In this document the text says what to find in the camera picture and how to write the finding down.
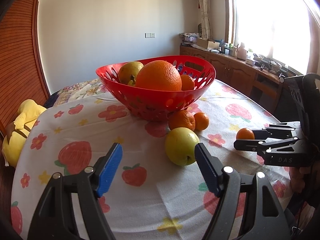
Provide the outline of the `right hand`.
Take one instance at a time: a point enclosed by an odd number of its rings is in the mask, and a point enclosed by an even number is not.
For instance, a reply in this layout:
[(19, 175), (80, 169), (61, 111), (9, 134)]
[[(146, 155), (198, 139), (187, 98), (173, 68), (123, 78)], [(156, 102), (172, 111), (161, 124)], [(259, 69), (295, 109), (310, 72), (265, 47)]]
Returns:
[(307, 174), (315, 175), (315, 182), (313, 188), (319, 187), (319, 163), (313, 165), (313, 167), (290, 167), (290, 185), (293, 192), (301, 193), (305, 188), (307, 179), (304, 178)]

